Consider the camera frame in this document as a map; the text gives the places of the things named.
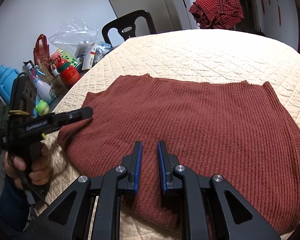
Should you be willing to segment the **person left hand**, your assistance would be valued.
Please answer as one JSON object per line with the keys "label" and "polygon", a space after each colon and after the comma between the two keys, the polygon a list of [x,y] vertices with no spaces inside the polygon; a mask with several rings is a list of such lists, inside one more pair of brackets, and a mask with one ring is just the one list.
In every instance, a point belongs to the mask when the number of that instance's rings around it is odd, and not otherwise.
{"label": "person left hand", "polygon": [[[50,180],[52,167],[50,166],[50,156],[48,154],[47,146],[41,142],[38,143],[38,146],[40,147],[41,156],[32,163],[32,172],[29,174],[29,177],[34,185],[45,185]],[[11,156],[8,152],[6,152],[4,167],[6,175],[12,179],[15,186],[23,190],[21,178],[18,175],[18,172],[25,171],[25,161],[19,156]]]}

